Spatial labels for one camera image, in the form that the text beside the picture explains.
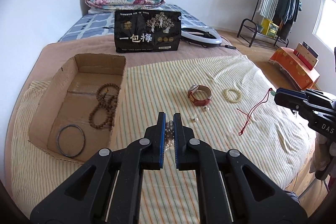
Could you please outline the gloved right hand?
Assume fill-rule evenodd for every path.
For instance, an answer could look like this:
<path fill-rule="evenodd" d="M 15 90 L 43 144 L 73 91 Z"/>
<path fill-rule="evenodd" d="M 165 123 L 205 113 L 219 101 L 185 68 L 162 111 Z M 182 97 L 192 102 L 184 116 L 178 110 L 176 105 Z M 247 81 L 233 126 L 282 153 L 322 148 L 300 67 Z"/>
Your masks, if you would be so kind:
<path fill-rule="evenodd" d="M 335 142 L 327 139 L 327 137 L 316 133 L 315 151 L 310 164 L 310 173 L 318 170 L 324 171 L 331 158 L 335 157 Z"/>

